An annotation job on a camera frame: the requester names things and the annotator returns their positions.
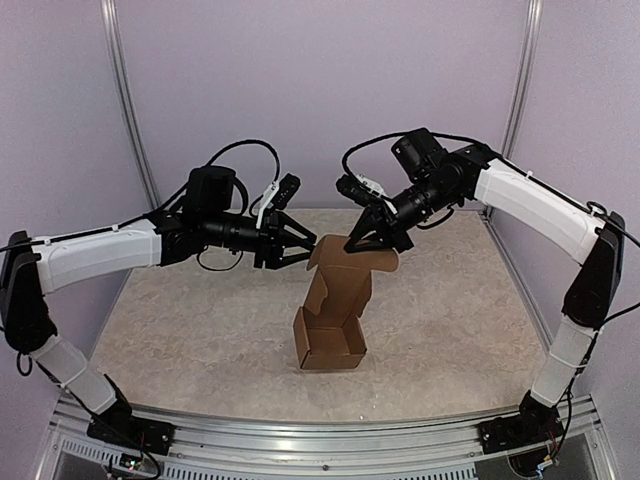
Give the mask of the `brown cardboard box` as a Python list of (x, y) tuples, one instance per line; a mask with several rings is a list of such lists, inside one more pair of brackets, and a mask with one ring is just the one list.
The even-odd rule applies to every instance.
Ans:
[(395, 251), (349, 253), (346, 236), (326, 235), (309, 258), (314, 272), (293, 333), (299, 368), (304, 371), (353, 370), (367, 353), (360, 318), (372, 296), (375, 271), (399, 266)]

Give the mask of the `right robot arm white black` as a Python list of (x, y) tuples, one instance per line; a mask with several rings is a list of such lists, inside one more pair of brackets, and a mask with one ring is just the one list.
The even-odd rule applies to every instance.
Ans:
[[(355, 153), (386, 140), (409, 181), (396, 194), (349, 165)], [(558, 190), (480, 140), (427, 128), (366, 140), (348, 149), (341, 164), (336, 188), (363, 209), (347, 252), (408, 251), (412, 231), (433, 229), (473, 203), (487, 210), (529, 302), (548, 314), (542, 303), (554, 300), (546, 358), (511, 423), (518, 442), (535, 442), (614, 317), (628, 238), (623, 218)]]

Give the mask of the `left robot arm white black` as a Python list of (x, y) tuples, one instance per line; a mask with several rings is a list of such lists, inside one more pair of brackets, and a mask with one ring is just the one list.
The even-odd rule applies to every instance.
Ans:
[(255, 215), (246, 207), (234, 213), (233, 195), (248, 196), (236, 172), (199, 167), (165, 205), (135, 219), (59, 236), (13, 232), (1, 247), (6, 343), (73, 395), (115, 442), (133, 443), (140, 424), (128, 400), (87, 357), (126, 275), (199, 259), (212, 247), (250, 254), (257, 269), (308, 259), (316, 237), (285, 211), (299, 187), (287, 174), (266, 188)]

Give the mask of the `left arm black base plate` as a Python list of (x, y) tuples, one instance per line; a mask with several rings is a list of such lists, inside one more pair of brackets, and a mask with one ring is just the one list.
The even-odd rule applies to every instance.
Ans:
[(114, 424), (93, 419), (87, 429), (90, 438), (140, 452), (166, 456), (172, 445), (175, 426), (168, 422), (128, 416)]

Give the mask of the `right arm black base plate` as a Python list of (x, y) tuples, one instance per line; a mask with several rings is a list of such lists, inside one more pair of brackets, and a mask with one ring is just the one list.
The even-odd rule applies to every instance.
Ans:
[(485, 455), (545, 442), (564, 433), (562, 422), (552, 419), (544, 426), (527, 424), (521, 415), (496, 417), (477, 426)]

